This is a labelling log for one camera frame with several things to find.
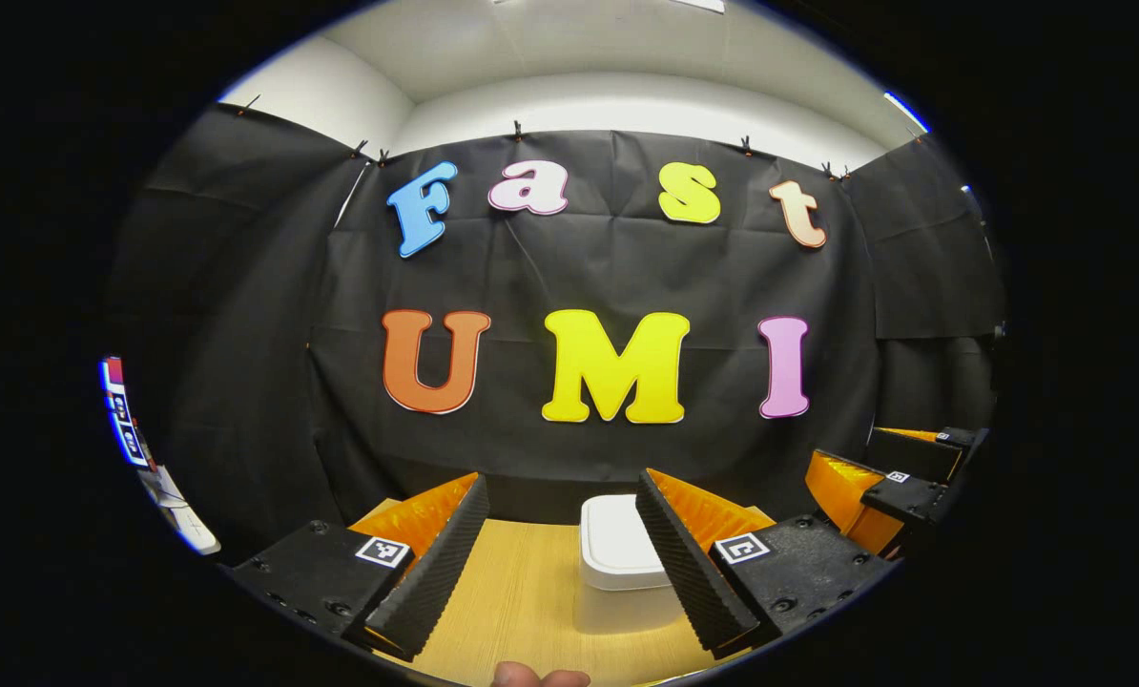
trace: letter f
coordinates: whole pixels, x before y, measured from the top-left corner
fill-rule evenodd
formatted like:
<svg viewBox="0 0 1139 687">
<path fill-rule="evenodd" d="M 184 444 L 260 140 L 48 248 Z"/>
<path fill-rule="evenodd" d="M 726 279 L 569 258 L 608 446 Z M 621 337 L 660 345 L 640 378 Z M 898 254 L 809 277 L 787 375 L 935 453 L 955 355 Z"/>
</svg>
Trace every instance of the letter f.
<svg viewBox="0 0 1139 687">
<path fill-rule="evenodd" d="M 429 212 L 434 210 L 435 213 L 442 214 L 451 207 L 451 195 L 446 191 L 446 185 L 440 182 L 454 179 L 459 172 L 452 162 L 440 162 L 387 197 L 387 204 L 396 210 L 400 231 L 404 236 L 403 243 L 400 244 L 401 257 L 408 257 L 429 246 L 439 236 L 443 236 L 443 231 L 446 231 L 446 223 L 432 220 Z M 428 195 L 421 193 L 427 186 L 429 186 Z"/>
</svg>

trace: screw hole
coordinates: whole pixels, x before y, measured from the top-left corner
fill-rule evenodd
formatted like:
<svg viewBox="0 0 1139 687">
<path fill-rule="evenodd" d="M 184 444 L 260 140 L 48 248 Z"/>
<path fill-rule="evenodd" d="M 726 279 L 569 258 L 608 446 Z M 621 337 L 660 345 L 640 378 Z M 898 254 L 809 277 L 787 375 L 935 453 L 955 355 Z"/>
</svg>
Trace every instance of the screw hole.
<svg viewBox="0 0 1139 687">
<path fill-rule="evenodd" d="M 349 618 L 353 613 L 353 608 L 349 604 L 342 604 L 339 602 L 325 602 L 325 608 L 331 614 L 338 614 L 338 616 Z"/>
</svg>

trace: black foam pad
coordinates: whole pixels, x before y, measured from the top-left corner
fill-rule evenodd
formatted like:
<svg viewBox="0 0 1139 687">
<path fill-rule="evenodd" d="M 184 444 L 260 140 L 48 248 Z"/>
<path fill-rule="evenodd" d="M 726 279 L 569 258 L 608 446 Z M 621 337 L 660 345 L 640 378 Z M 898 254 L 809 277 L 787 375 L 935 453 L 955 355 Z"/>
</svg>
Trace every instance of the black foam pad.
<svg viewBox="0 0 1139 687">
<path fill-rule="evenodd" d="M 637 506 L 649 541 L 702 647 L 716 657 L 748 647 L 747 635 L 756 630 L 756 618 L 697 547 L 685 523 L 645 471 L 638 482 Z"/>
<path fill-rule="evenodd" d="M 460 581 L 468 554 L 473 553 L 487 516 L 490 488 L 481 475 L 468 488 L 429 551 L 417 561 L 408 576 L 367 616 L 366 622 L 351 627 L 344 638 L 411 661 L 426 647 L 426 639 L 443 616 L 446 600 Z"/>
<path fill-rule="evenodd" d="M 884 430 L 871 432 L 861 465 L 880 473 L 908 473 L 927 482 L 945 483 L 959 465 L 961 449 Z"/>
</svg>

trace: wooden table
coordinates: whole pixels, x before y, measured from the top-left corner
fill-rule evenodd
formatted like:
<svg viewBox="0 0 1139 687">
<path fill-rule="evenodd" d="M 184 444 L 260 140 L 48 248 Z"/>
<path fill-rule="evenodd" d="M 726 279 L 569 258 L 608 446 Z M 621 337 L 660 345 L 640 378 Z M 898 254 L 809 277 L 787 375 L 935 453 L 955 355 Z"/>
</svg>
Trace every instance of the wooden table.
<svg viewBox="0 0 1139 687">
<path fill-rule="evenodd" d="M 396 502 L 387 499 L 363 518 Z M 579 584 L 577 525 L 486 520 L 443 618 L 411 668 L 475 687 L 490 684 L 498 661 L 519 661 L 540 674 L 582 670 L 591 687 L 628 687 L 747 652 L 715 661 L 683 613 L 656 630 L 583 635 L 573 625 Z"/>
</svg>

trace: white container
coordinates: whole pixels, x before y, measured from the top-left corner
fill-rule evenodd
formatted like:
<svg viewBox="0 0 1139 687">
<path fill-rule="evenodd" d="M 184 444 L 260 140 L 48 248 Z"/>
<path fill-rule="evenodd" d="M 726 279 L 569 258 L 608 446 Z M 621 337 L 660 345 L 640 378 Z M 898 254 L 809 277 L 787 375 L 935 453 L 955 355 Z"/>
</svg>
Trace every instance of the white container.
<svg viewBox="0 0 1139 687">
<path fill-rule="evenodd" d="M 582 504 L 574 625 L 587 635 L 654 630 L 683 614 L 638 514 L 636 496 Z"/>
</svg>

